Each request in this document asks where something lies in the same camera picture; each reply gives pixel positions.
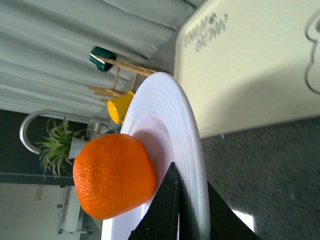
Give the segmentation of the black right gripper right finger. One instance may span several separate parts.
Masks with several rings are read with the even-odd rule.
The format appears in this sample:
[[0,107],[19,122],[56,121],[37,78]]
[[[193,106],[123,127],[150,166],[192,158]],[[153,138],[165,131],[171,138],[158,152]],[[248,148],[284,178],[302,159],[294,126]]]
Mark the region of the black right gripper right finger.
[[236,216],[223,198],[207,181],[210,239],[211,240],[260,240],[242,220]]

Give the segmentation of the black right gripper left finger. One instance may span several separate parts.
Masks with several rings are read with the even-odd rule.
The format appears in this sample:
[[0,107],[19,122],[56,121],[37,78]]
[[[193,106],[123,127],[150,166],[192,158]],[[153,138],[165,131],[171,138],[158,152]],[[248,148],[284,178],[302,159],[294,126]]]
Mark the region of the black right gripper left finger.
[[180,181],[176,164],[167,172],[142,220],[131,231],[130,240],[175,240],[178,236]]

